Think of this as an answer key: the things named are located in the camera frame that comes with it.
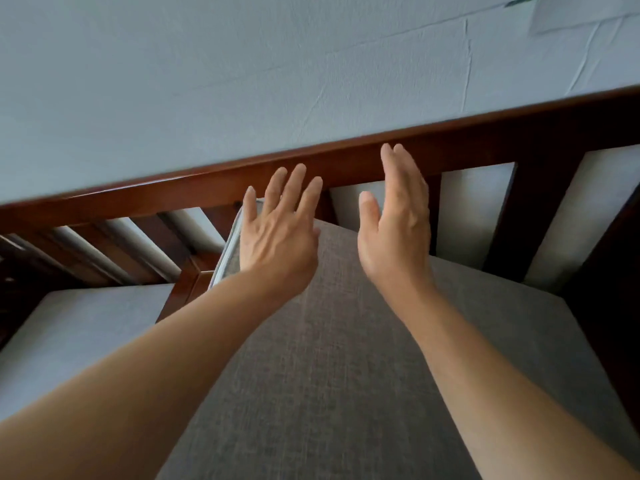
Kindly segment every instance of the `gray cushion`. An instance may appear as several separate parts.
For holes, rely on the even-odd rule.
[[[310,286],[233,357],[159,478],[479,478],[418,346],[364,276],[356,234],[317,225]],[[219,276],[238,271],[238,231]],[[638,438],[561,298],[437,258],[433,270],[519,370],[640,465]]]

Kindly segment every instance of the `left hand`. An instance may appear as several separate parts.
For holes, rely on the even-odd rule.
[[[240,270],[260,272],[286,300],[307,288],[318,265],[320,231],[314,228],[314,215],[322,178],[311,180],[296,210],[306,172],[307,167],[298,164],[285,185],[287,170],[278,168],[267,186],[260,215],[254,188],[244,194]]]

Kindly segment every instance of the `finger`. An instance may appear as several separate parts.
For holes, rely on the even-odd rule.
[[[416,165],[411,153],[406,151],[401,144],[394,146],[394,153],[408,176],[409,192],[414,205],[421,212],[425,212],[429,205],[429,191],[418,165]]]
[[[310,223],[313,223],[321,192],[322,178],[314,177],[307,185],[305,191],[302,192],[302,198],[298,205],[298,214],[302,219],[307,219]]]
[[[408,177],[388,143],[382,145],[380,158],[385,170],[385,203],[393,207],[402,195],[408,193]]]
[[[244,199],[242,202],[243,206],[243,227],[247,224],[251,224],[256,217],[258,217],[258,208],[255,202],[255,189],[249,185],[246,192],[244,193]]]
[[[369,191],[361,192],[358,197],[358,207],[360,210],[360,232],[377,232],[378,222],[380,222],[380,206],[373,194]]]
[[[280,202],[280,195],[282,195],[282,187],[284,186],[284,180],[287,177],[287,169],[281,166],[271,176],[267,190],[264,192],[264,205],[262,206],[262,213],[269,214],[275,209]]]
[[[307,167],[302,163],[298,163],[291,172],[289,181],[284,186],[282,191],[282,199],[278,204],[279,209],[283,209],[285,212],[293,212],[296,209],[298,198],[300,197],[300,190],[302,190],[302,180],[307,173]]]

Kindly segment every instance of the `right hand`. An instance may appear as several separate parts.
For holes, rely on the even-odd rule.
[[[360,194],[358,254],[364,272],[399,314],[403,301],[435,288],[429,266],[429,188],[401,144],[380,150],[385,170],[385,204]]]

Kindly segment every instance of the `forearm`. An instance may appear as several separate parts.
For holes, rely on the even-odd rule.
[[[282,306],[268,281],[220,282],[1,423],[7,478],[155,478],[229,359]]]
[[[483,478],[636,478],[433,286],[397,307]]]

